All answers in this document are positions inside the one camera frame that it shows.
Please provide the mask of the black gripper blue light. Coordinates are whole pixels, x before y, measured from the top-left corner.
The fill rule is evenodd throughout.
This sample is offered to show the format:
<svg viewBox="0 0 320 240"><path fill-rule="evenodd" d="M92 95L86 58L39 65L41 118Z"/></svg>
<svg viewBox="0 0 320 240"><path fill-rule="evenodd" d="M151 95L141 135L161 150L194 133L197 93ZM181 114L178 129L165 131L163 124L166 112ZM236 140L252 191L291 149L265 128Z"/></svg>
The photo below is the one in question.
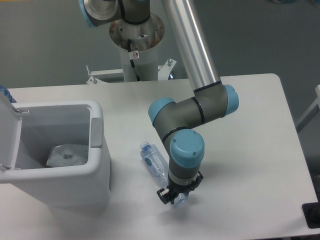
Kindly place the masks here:
<svg viewBox="0 0 320 240"><path fill-rule="evenodd" d="M203 179L204 177L200 171L197 173L194 180L188 185L177 184L171 178L169 178L167 188L161 188L156 193L159 199L165 205L168 203L173 205L179 194L188 194L194 191L200 185Z"/></svg>

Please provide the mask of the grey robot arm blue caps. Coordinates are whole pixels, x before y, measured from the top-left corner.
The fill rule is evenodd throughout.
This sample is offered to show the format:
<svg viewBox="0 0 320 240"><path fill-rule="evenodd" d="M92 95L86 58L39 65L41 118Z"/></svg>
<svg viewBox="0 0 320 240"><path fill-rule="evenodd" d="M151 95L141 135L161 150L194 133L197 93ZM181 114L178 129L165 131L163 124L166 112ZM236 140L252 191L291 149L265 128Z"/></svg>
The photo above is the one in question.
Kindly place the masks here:
<svg viewBox="0 0 320 240"><path fill-rule="evenodd" d="M165 27L151 12L148 0L81 0L78 4L89 26L110 25L110 38L122 54L125 81L150 81L158 76L151 51L162 41ZM193 1L165 0L162 4L194 93L180 102L160 98L148 109L169 156L167 185L157 195L164 204L173 204L203 180L199 168L205 142L195 127L235 112L239 97L232 86L222 83L215 69Z"/></svg>

